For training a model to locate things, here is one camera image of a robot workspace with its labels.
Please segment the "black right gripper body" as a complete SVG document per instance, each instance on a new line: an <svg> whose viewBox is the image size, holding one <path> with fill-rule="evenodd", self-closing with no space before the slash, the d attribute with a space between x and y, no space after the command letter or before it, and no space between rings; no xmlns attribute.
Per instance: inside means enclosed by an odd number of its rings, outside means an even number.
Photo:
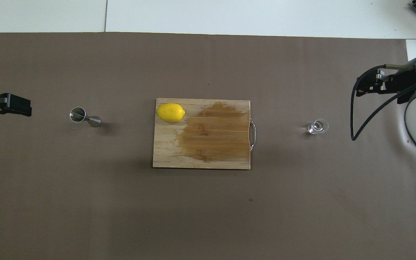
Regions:
<svg viewBox="0 0 416 260"><path fill-rule="evenodd" d="M416 70L398 71L391 75L391 91L399 93L408 87L416 84ZM397 98L397 104L401 105L408 102L414 91L410 91L403 96Z"/></svg>

